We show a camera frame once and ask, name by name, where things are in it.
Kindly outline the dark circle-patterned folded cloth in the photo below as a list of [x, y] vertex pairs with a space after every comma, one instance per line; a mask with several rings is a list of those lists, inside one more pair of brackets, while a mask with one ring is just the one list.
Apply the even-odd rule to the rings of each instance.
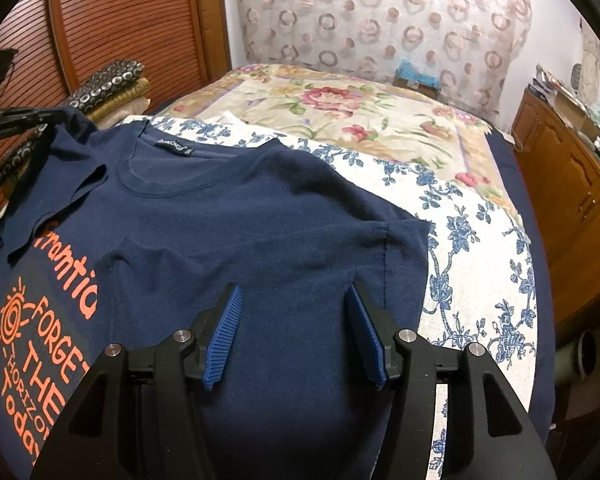
[[[142, 78], [144, 70], [145, 65], [141, 62], [115, 60], [87, 78], [78, 90], [60, 103], [60, 107], [75, 108], [86, 116], [106, 99]], [[0, 159], [0, 186], [6, 180], [22, 174], [44, 129], [45, 126], [36, 127], [16, 148]]]

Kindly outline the blue floral white blanket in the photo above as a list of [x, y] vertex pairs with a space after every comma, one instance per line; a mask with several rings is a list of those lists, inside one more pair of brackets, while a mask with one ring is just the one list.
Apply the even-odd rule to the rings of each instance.
[[272, 140], [327, 162], [343, 177], [431, 224], [428, 283], [418, 326], [434, 344], [482, 344], [518, 394], [531, 401], [538, 306], [530, 240], [521, 221], [473, 188], [414, 162], [392, 162], [302, 136], [248, 126], [227, 116], [213, 122], [153, 117], [181, 139], [255, 148]]

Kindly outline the beige tied window curtain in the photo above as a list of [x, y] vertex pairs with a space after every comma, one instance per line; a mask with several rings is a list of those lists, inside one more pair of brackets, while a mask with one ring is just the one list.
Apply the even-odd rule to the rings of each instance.
[[579, 91], [586, 104], [594, 104], [600, 90], [600, 40], [592, 27], [580, 19], [582, 60]]

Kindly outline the floral pink bed quilt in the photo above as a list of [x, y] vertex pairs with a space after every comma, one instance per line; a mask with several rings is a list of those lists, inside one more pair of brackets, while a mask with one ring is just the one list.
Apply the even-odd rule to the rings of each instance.
[[163, 113], [209, 120], [225, 112], [245, 124], [414, 162], [498, 205], [509, 200], [486, 140], [489, 125], [413, 90], [293, 65], [251, 64], [182, 96]]

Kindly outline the yellow folded cloth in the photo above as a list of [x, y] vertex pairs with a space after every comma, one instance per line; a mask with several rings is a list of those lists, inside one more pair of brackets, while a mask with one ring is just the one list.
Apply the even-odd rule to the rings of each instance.
[[149, 90], [150, 82], [142, 77], [86, 113], [86, 117], [98, 128], [108, 128], [130, 115], [144, 114], [150, 107], [150, 99], [147, 96]]

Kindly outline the navy blue printed t-shirt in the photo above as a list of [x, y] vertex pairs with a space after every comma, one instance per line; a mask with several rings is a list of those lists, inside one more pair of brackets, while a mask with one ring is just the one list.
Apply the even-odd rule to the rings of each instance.
[[242, 315], [201, 413], [225, 479], [366, 479], [388, 406], [353, 368], [361, 282], [416, 327], [429, 226], [312, 154], [58, 127], [0, 220], [0, 454], [31, 474], [108, 344], [152, 346], [228, 283]]

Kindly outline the small white desk fan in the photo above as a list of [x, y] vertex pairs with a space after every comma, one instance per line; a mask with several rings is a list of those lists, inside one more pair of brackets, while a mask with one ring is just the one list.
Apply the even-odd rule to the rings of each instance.
[[570, 72], [570, 84], [574, 91], [578, 91], [580, 89], [581, 70], [582, 65], [580, 63], [576, 63], [572, 66]]

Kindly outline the navy blue bed sheet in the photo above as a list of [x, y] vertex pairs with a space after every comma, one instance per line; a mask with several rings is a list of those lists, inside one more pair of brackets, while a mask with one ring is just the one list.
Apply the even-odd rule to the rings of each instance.
[[530, 238], [531, 261], [534, 273], [536, 305], [538, 306], [538, 350], [530, 401], [529, 416], [543, 443], [550, 434], [555, 408], [555, 326], [550, 274], [542, 236], [536, 224], [524, 178], [520, 172], [513, 144], [507, 142], [498, 129], [486, 135], [490, 150], [500, 172], [509, 198], [524, 222]]

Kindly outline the wooden sideboard cabinet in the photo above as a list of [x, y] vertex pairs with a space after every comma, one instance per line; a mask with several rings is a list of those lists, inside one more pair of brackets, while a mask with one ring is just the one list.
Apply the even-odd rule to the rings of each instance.
[[600, 160], [530, 90], [521, 99], [512, 135], [560, 324], [600, 296]]

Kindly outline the cardboard box on sideboard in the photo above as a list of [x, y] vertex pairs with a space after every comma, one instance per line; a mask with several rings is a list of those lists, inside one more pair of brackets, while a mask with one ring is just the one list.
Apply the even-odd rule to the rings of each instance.
[[582, 130], [591, 121], [586, 107], [570, 94], [561, 91], [556, 93], [554, 110], [564, 122], [569, 122], [577, 130]]

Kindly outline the circle-patterned sheer curtain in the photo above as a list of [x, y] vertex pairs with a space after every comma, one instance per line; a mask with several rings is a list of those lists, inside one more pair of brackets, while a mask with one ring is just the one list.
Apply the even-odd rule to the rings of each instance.
[[530, 0], [237, 0], [248, 60], [391, 82], [400, 65], [493, 122]]

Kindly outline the cardboard box with blue bag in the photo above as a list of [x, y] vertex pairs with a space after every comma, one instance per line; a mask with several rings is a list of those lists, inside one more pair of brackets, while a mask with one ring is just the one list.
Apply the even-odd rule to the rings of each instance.
[[440, 80], [421, 73], [413, 63], [403, 60], [394, 74], [393, 84], [402, 89], [417, 91], [436, 100], [440, 94]]

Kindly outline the brown louvered wardrobe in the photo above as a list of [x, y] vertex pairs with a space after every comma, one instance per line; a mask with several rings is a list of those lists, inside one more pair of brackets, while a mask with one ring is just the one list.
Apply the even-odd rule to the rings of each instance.
[[230, 70], [224, 0], [16, 0], [0, 49], [16, 50], [0, 107], [52, 107], [108, 63], [145, 66], [151, 105]]

